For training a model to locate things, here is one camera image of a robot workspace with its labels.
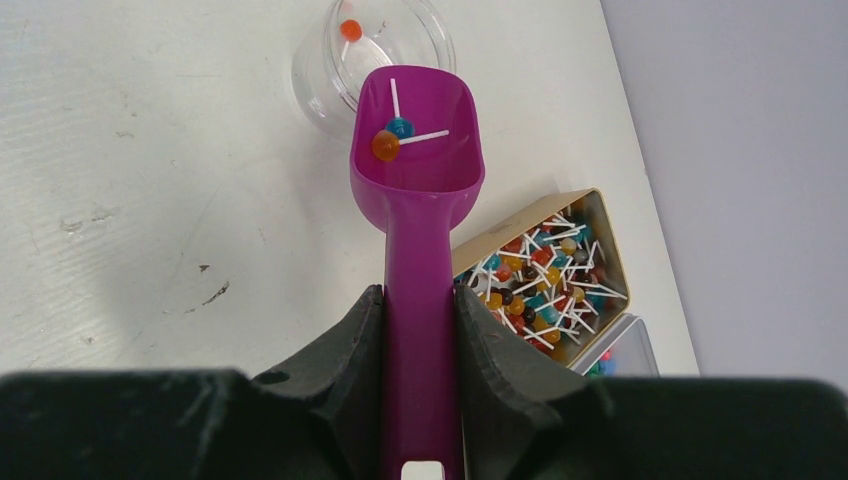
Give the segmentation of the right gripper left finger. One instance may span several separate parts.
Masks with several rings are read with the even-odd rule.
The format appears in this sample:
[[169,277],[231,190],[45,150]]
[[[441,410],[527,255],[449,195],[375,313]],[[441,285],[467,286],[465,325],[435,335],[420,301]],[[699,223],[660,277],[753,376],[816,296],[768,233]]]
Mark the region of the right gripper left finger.
[[274,478],[378,477],[383,300],[367,287],[338,323],[252,378],[268,400],[262,462]]

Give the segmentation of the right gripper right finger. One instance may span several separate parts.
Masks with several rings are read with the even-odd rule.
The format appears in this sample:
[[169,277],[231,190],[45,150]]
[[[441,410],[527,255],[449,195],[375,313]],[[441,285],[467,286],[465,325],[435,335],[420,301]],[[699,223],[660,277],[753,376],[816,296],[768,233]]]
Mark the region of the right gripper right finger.
[[466,472],[471,479],[594,479],[578,440],[587,380],[497,321],[467,286],[454,290]]

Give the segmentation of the orange lollipop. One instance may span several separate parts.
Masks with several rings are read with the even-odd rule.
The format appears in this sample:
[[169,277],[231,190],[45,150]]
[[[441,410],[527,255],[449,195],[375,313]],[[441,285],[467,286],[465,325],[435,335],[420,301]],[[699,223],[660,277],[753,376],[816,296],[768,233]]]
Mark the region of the orange lollipop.
[[403,146],[446,137],[449,134],[449,130],[441,130],[427,134],[414,135],[407,138],[400,138],[391,131],[380,130],[371,140],[371,153],[378,160],[383,162],[392,162],[398,157]]
[[363,29],[357,20],[346,19],[339,25],[339,33],[344,40],[340,54],[340,60],[344,62],[347,58],[350,47],[362,38]]

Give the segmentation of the magenta plastic scoop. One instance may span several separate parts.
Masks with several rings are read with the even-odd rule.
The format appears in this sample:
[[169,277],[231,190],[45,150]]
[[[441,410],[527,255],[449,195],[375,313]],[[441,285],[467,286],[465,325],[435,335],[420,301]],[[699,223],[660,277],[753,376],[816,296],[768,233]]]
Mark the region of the magenta plastic scoop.
[[[414,135],[392,162],[371,140],[393,117],[390,79]],[[364,217],[386,238],[379,475],[436,460],[464,477],[450,233],[471,211],[485,176],[476,105],[444,70],[392,65],[365,79],[350,151],[350,182]]]

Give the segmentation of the blue lollipop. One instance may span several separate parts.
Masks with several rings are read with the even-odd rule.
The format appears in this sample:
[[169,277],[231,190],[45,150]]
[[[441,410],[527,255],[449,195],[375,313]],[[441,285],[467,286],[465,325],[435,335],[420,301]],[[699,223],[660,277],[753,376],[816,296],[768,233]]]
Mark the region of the blue lollipop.
[[411,138],[415,134],[415,129],[413,124],[401,115],[399,91],[395,78],[390,79],[390,91],[393,117],[387,123],[386,130],[395,135],[399,140]]

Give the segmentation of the clear plastic jar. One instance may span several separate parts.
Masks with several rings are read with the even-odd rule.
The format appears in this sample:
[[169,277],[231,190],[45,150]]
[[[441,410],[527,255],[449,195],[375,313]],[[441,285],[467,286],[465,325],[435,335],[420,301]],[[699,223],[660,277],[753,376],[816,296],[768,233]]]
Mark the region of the clear plastic jar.
[[[363,36],[342,62],[339,25],[346,19],[357,20]],[[327,1],[294,51],[294,99],[314,126],[346,139],[365,79],[392,65],[456,71],[451,35],[431,2]]]

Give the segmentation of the white tin of candies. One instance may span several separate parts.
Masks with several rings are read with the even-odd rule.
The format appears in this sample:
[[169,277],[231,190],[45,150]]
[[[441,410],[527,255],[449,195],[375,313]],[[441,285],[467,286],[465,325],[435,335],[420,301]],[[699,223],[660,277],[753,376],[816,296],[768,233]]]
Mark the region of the white tin of candies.
[[578,358],[573,369],[590,378],[660,375],[644,319],[632,313],[615,320]]

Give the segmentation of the gold tin of lollipops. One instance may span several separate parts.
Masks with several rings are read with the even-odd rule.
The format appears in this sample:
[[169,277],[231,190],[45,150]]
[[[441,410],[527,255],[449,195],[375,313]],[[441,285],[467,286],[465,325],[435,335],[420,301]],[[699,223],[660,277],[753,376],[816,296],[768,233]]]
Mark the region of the gold tin of lollipops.
[[542,197],[455,247],[452,268],[496,321],[577,371],[630,302],[597,189]]

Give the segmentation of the orange lollipop in jar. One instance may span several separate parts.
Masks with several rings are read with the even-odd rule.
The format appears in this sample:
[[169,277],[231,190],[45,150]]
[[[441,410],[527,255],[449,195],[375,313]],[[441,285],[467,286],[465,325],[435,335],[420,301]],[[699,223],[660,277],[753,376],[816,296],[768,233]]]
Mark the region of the orange lollipop in jar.
[[346,19],[339,25],[339,33],[344,40],[340,54],[340,60],[344,62],[347,58],[350,47],[362,38],[363,29],[357,20]]

